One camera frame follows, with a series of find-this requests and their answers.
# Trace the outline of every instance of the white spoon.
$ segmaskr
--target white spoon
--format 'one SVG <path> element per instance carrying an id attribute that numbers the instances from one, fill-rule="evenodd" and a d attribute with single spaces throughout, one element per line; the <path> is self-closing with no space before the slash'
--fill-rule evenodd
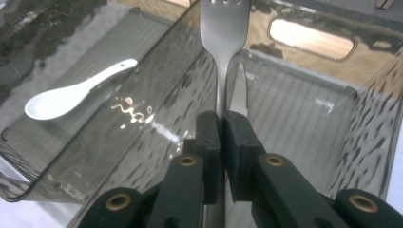
<path id="1" fill-rule="evenodd" d="M 32 119 L 41 121 L 63 116 L 76 107 L 93 87 L 105 79 L 126 69 L 133 68 L 136 65 L 137 61 L 135 59 L 127 59 L 110 66 L 79 84 L 56 88 L 38 94 L 27 102 L 25 112 Z"/>

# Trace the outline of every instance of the metal fork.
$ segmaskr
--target metal fork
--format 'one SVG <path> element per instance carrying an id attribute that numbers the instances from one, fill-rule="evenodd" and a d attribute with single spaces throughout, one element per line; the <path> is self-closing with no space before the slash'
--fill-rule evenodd
<path id="1" fill-rule="evenodd" d="M 226 76 L 232 57 L 243 48 L 249 27 L 250 0 L 201 0 L 201 42 L 217 65 L 215 112 L 223 140 Z M 219 173 L 218 202 L 207 206 L 204 227 L 225 227 L 225 171 Z"/>
<path id="2" fill-rule="evenodd" d="M 220 121 L 226 109 L 228 65 L 245 45 L 250 9 L 250 0 L 201 0 L 201 42 L 217 65 L 215 112 Z"/>

